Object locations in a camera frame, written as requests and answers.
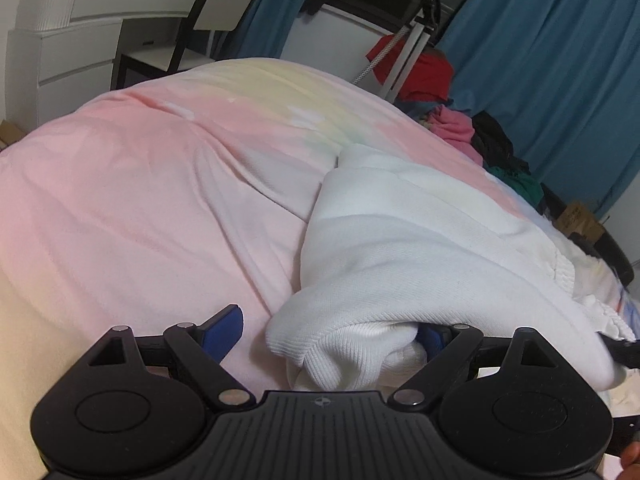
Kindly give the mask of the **pastel tie-dye bedsheet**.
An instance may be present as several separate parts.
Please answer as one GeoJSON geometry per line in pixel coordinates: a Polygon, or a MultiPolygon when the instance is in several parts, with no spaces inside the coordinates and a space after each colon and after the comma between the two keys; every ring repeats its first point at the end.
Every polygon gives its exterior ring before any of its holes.
{"type": "Polygon", "coordinates": [[[30,414],[114,325],[155,335],[237,304],[244,333],[224,367],[254,393],[293,387],[266,330],[300,289],[322,183],[353,145],[441,171],[551,226],[393,105],[268,58],[104,94],[4,150],[2,477],[42,477],[30,414]]]}

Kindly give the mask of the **brown paper bag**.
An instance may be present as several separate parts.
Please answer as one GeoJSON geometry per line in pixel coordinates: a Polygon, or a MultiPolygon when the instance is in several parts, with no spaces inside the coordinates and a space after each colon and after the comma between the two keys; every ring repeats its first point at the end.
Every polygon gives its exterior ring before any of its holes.
{"type": "Polygon", "coordinates": [[[581,202],[570,203],[553,222],[555,229],[570,237],[577,233],[591,243],[600,240],[604,227],[596,216],[581,202]]]}

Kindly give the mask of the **green garment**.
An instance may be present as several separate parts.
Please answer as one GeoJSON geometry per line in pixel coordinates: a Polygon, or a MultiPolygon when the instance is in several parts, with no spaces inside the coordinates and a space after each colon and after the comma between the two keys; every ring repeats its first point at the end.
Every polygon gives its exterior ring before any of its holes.
{"type": "Polygon", "coordinates": [[[530,206],[538,208],[544,199],[544,191],[540,183],[527,172],[499,166],[489,166],[486,170],[509,188],[512,188],[530,206]]]}

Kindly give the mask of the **black garment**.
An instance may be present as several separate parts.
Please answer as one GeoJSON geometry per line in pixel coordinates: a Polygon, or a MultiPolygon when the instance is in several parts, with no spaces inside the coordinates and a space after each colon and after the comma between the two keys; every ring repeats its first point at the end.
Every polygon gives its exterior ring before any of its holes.
{"type": "Polygon", "coordinates": [[[523,171],[530,174],[528,163],[514,155],[514,147],[500,124],[484,110],[472,117],[474,136],[471,145],[488,167],[523,171]]]}

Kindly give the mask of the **pink garment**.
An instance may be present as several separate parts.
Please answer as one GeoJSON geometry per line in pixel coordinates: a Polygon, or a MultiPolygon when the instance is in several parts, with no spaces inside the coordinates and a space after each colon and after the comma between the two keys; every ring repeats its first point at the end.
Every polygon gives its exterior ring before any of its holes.
{"type": "Polygon", "coordinates": [[[439,105],[427,114],[426,128],[478,166],[483,166],[482,155],[472,145],[475,130],[469,116],[439,105]]]}

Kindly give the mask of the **red garment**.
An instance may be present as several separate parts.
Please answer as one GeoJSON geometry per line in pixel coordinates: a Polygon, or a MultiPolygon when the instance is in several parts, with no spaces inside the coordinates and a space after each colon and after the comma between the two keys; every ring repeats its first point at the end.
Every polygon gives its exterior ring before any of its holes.
{"type": "MultiPolygon", "coordinates": [[[[376,80],[382,84],[397,61],[405,39],[401,39],[373,69],[376,80]]],[[[401,101],[446,102],[454,68],[446,55],[437,49],[426,47],[398,92],[401,101]]]]}

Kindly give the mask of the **white dresser desk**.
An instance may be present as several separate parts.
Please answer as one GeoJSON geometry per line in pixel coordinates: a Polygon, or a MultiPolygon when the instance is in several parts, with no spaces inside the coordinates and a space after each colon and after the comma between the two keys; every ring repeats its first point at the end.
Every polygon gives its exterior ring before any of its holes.
{"type": "Polygon", "coordinates": [[[24,132],[111,89],[122,24],[184,18],[195,0],[18,0],[6,40],[6,120],[24,132]]]}

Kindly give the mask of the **right blue curtain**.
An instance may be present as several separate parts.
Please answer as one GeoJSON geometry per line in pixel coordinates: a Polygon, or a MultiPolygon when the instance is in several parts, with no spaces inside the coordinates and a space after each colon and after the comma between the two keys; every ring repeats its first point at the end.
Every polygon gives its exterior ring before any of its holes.
{"type": "Polygon", "coordinates": [[[639,0],[466,0],[440,48],[450,96],[486,112],[562,200],[603,214],[639,170],[639,0]]]}

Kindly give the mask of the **blue curtain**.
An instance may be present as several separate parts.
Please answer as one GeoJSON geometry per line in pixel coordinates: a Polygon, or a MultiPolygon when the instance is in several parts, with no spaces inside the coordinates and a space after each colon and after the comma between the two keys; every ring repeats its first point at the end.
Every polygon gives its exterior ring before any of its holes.
{"type": "Polygon", "coordinates": [[[603,214],[639,170],[639,0],[466,0],[440,48],[450,96],[486,112],[562,200],[603,214]]]}
{"type": "Polygon", "coordinates": [[[218,58],[278,58],[305,0],[253,0],[218,58]]]}

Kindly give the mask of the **garment steamer stand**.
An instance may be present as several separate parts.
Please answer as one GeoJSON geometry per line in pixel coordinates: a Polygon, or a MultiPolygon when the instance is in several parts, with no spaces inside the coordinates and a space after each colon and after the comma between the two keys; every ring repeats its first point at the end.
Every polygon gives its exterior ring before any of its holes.
{"type": "Polygon", "coordinates": [[[439,29],[441,19],[442,4],[440,0],[419,0],[416,10],[410,15],[408,21],[396,32],[390,42],[382,47],[366,68],[352,80],[352,84],[358,86],[360,81],[372,73],[375,67],[379,66],[384,58],[390,54],[390,51],[403,41],[404,45],[396,61],[393,62],[390,72],[378,90],[379,98],[393,103],[431,36],[439,29]]]}

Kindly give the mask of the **white black chair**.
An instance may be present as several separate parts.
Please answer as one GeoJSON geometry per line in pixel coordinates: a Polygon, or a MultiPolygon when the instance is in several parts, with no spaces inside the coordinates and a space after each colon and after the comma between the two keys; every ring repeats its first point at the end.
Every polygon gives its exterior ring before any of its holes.
{"type": "Polygon", "coordinates": [[[253,0],[194,0],[189,14],[179,27],[172,44],[146,46],[120,54],[115,87],[126,86],[127,75],[136,73],[146,79],[163,78],[212,62],[213,41],[207,41],[204,54],[189,48],[194,32],[232,32],[253,0]]]}

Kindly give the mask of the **left blue curtain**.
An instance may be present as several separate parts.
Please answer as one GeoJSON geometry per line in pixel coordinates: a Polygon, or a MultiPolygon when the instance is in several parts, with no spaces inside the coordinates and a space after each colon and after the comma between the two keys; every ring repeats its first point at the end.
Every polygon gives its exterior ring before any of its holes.
{"type": "Polygon", "coordinates": [[[253,0],[218,58],[278,58],[305,0],[253,0]]]}

